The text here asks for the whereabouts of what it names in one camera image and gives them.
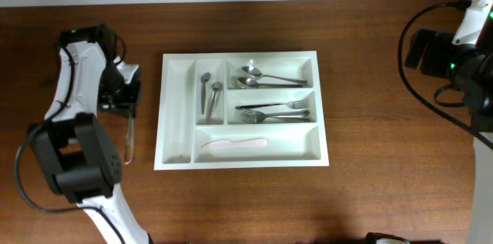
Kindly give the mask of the steel kitchen tongs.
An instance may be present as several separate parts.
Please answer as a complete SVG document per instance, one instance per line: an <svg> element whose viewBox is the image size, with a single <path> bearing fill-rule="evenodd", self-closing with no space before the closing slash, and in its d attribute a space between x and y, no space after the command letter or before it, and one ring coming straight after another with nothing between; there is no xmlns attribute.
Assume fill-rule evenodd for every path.
<svg viewBox="0 0 493 244"><path fill-rule="evenodd" d="M130 164L135 157L135 117L132 113L128 117L128 127L125 138L125 152L123 163Z"/></svg>

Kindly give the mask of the small steel teaspoon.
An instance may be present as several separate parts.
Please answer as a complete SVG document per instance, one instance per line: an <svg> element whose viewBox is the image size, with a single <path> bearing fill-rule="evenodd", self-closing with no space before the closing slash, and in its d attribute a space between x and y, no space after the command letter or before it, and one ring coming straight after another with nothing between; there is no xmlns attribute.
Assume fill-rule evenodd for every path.
<svg viewBox="0 0 493 244"><path fill-rule="evenodd" d="M201 101L201 114L203 115L205 112L205 102L206 102L206 84L207 82L211 79L211 74L209 72L206 72L202 74L200 78L201 82L201 96L200 96L200 101Z"/></svg>

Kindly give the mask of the large steel spoon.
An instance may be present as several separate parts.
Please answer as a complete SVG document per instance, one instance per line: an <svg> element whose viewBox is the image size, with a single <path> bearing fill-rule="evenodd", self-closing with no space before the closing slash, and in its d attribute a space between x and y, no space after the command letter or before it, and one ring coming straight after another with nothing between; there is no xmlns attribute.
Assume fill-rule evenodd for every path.
<svg viewBox="0 0 493 244"><path fill-rule="evenodd" d="M210 124L212 121L212 115L213 115L214 107L216 105L217 96L223 90L223 83L222 82L214 82L212 84L212 90L213 90L213 96L210 100L208 111L206 114L206 123L207 124Z"/></svg>

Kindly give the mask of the steel tablespoon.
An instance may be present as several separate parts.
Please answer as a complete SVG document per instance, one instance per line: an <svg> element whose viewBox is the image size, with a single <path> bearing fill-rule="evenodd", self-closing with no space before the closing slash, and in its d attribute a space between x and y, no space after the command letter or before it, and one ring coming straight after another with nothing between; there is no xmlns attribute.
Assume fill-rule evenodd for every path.
<svg viewBox="0 0 493 244"><path fill-rule="evenodd" d="M262 79L262 78L266 77L266 78L272 78L272 79L279 79L279 80L283 80L286 82L293 82L293 83L297 83L300 85L306 85L307 84L306 79L290 79L290 78L284 78L284 77L275 76L275 75L263 74L258 68L255 68L251 65L250 66L243 66L241 68L241 71L253 79Z"/></svg>

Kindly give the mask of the dark-handled steel fork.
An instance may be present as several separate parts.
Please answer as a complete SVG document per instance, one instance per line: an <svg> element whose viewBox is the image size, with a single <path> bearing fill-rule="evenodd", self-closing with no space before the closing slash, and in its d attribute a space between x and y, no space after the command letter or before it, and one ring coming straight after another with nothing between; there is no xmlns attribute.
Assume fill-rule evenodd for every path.
<svg viewBox="0 0 493 244"><path fill-rule="evenodd" d="M285 105L289 109L304 109L304 108L307 108L309 106L309 104L310 104L309 101L304 99L304 100L297 100L297 101L277 102L277 103L268 103L268 104L238 105L235 107L235 109L237 109L237 110L258 109L258 108L278 106L278 105Z"/></svg>

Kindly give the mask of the white plastic knife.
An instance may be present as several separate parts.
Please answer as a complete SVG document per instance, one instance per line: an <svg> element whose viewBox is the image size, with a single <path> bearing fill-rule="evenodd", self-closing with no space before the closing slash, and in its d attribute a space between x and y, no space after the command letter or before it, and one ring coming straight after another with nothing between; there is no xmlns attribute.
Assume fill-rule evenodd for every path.
<svg viewBox="0 0 493 244"><path fill-rule="evenodd" d="M201 146L203 151L213 151L213 150L221 150L221 149L242 149L242 148L258 148L264 147L268 143L267 139L258 138L258 139L247 139L242 141L232 142L227 139L216 140L214 142L208 142Z"/></svg>

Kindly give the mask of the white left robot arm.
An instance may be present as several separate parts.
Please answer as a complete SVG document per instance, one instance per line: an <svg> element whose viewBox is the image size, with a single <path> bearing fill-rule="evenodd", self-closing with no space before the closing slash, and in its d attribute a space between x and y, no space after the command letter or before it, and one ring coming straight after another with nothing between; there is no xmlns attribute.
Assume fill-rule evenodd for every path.
<svg viewBox="0 0 493 244"><path fill-rule="evenodd" d="M104 24L59 36L59 78L30 145L51 191L82 210L108 243L151 243L122 193L122 167L134 158L141 70L124 62L124 41Z"/></svg>

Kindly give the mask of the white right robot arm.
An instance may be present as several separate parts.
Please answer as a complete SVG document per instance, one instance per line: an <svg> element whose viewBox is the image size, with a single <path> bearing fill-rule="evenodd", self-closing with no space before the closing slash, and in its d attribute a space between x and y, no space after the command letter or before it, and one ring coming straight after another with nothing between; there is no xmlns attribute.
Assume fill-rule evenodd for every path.
<svg viewBox="0 0 493 244"><path fill-rule="evenodd" d="M412 17L439 8L456 8L464 18L455 33L419 29L411 37L408 52L398 43L398 72L406 89L423 105L473 135L475 186L469 243L492 241L492 0L459 0L431 5ZM404 68L446 79L448 90L460 92L460 102L428 102L407 81Z"/></svg>

